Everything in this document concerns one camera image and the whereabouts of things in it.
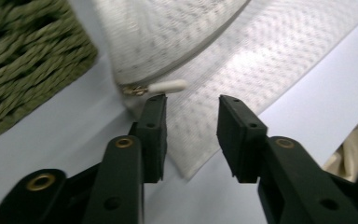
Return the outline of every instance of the woven rope texture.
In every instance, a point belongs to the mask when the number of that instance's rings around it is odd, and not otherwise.
[[[97,49],[62,0],[0,0],[0,134],[84,74]]]

